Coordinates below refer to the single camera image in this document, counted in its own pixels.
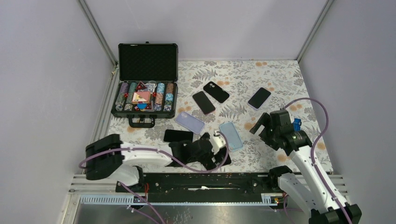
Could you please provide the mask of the black phone case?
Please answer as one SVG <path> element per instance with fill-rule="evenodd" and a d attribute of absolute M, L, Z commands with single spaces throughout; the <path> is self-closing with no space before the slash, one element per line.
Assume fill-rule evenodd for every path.
<path fill-rule="evenodd" d="M 224 103 L 229 97 L 230 94 L 218 86 L 213 81 L 208 82 L 204 87 L 203 90 L 212 96 L 215 100 L 219 103 Z"/>

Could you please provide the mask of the phone with purple edge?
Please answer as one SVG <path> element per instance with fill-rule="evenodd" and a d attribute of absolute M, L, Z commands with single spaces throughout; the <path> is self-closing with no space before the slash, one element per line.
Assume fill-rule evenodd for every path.
<path fill-rule="evenodd" d="M 215 111 L 215 106 L 203 91 L 195 93 L 192 95 L 192 98 L 204 115 L 208 115 Z"/>

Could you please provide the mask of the teal-edged phone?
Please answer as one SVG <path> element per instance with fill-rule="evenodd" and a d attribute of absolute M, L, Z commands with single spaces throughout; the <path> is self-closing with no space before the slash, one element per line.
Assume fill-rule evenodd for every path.
<path fill-rule="evenodd" d="M 163 141 L 164 142 L 179 142 L 179 141 L 192 141 L 193 140 L 193 132 L 190 131 L 181 131 L 181 130 L 165 130 Z"/>

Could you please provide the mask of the black bare phone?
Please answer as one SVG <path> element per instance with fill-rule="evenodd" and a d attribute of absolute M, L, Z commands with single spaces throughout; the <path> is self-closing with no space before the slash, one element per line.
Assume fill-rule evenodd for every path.
<path fill-rule="evenodd" d="M 214 155 L 214 163 L 216 164 L 216 166 L 218 166 L 219 164 L 221 164 L 223 162 L 227 152 L 228 152 L 227 148 L 223 147 Z M 230 155 L 228 155 L 227 159 L 225 160 L 223 165 L 226 166 L 231 163 L 232 163 L 231 157 L 230 157 Z"/>

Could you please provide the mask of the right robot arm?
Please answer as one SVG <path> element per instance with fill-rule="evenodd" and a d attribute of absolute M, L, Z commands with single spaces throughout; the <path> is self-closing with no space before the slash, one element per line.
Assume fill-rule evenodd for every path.
<path fill-rule="evenodd" d="M 282 149 L 298 167 L 306 181 L 303 185 L 287 166 L 272 168 L 268 186 L 281 190 L 309 216 L 311 224 L 357 224 L 362 211 L 350 204 L 319 163 L 314 146 L 305 131 L 296 131 L 289 113 L 283 109 L 263 113 L 250 129 L 252 134 L 263 127 L 259 137 L 274 150 Z"/>

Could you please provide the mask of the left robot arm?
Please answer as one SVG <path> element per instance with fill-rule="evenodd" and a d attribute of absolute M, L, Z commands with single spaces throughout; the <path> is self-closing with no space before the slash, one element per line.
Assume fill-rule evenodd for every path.
<path fill-rule="evenodd" d="M 138 192 L 145 185 L 140 165 L 183 167 L 207 174 L 224 166 L 229 152 L 229 141 L 221 132 L 166 146 L 132 144 L 123 142 L 119 134 L 111 134 L 86 146 L 85 159 L 78 166 L 87 180 L 109 178 Z"/>

